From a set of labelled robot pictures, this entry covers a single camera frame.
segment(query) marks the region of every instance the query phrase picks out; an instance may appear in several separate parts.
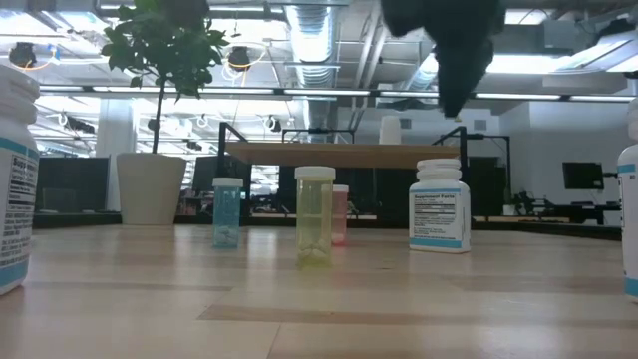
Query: wooden shelf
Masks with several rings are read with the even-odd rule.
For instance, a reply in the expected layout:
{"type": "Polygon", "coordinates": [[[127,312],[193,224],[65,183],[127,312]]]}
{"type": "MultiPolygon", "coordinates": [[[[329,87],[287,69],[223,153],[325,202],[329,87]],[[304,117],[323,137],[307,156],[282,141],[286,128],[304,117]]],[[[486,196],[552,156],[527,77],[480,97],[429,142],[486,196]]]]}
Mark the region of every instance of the wooden shelf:
{"type": "Polygon", "coordinates": [[[227,143],[226,151],[254,165],[362,169],[416,169],[421,160],[459,155],[458,147],[413,145],[227,143]]]}

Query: potted plant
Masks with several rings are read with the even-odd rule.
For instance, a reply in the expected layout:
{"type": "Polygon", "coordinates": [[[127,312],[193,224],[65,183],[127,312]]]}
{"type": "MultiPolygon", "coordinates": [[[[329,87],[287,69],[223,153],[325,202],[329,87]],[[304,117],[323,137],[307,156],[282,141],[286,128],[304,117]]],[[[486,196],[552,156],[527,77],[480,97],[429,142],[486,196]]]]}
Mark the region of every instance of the potted plant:
{"type": "Polygon", "coordinates": [[[158,110],[149,123],[154,130],[151,154],[117,157],[120,206],[124,224],[172,224],[186,162],[158,155],[161,105],[166,86],[172,84],[176,100],[195,96],[212,82],[210,68],[221,64],[225,34],[211,29],[205,0],[135,0],[135,8],[121,6],[120,24],[107,28],[111,41],[102,54],[111,70],[128,70],[136,76],[131,87],[144,78],[159,87],[158,110]]]}

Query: tree trunk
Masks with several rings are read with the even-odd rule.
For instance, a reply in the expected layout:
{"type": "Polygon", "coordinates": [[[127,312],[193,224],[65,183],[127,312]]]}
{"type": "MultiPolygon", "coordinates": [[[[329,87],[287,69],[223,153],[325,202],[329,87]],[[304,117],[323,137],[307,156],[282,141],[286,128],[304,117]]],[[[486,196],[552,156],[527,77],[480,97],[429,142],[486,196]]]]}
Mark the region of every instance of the tree trunk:
{"type": "Polygon", "coordinates": [[[156,125],[153,128],[153,154],[158,152],[158,144],[160,143],[160,128],[161,128],[161,103],[163,102],[163,95],[166,89],[166,80],[162,79],[161,86],[159,87],[158,98],[158,113],[156,114],[156,125]]]}

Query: table surface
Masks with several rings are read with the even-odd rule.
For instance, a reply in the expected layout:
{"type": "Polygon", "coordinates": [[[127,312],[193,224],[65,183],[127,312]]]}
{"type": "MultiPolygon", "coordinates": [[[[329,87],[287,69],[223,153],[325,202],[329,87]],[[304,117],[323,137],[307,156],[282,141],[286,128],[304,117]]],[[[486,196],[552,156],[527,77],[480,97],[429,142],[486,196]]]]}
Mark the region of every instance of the table surface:
{"type": "Polygon", "coordinates": [[[350,230],[331,269],[295,268],[294,228],[213,250],[209,226],[36,231],[0,297],[2,359],[638,358],[620,242],[473,232],[408,250],[350,230]]]}
{"type": "Polygon", "coordinates": [[[426,145],[227,143],[226,150],[254,165],[329,166],[348,169],[409,169],[430,159],[454,159],[459,148],[426,145]]]}

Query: bottle label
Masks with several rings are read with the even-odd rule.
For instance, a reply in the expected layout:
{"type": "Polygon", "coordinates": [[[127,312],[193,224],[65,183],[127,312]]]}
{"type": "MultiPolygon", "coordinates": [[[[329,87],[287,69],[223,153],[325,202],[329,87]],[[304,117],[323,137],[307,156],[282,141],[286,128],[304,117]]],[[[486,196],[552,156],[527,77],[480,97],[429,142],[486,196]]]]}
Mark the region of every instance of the bottle label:
{"type": "Polygon", "coordinates": [[[0,137],[0,287],[27,273],[38,152],[0,137]]]}
{"type": "Polygon", "coordinates": [[[465,233],[459,188],[410,191],[410,244],[461,248],[465,233]]]}
{"type": "MultiPolygon", "coordinates": [[[[622,252],[627,284],[638,280],[638,174],[635,164],[618,166],[622,204],[622,252]]],[[[626,285],[627,294],[638,296],[638,285],[626,285]]]]}

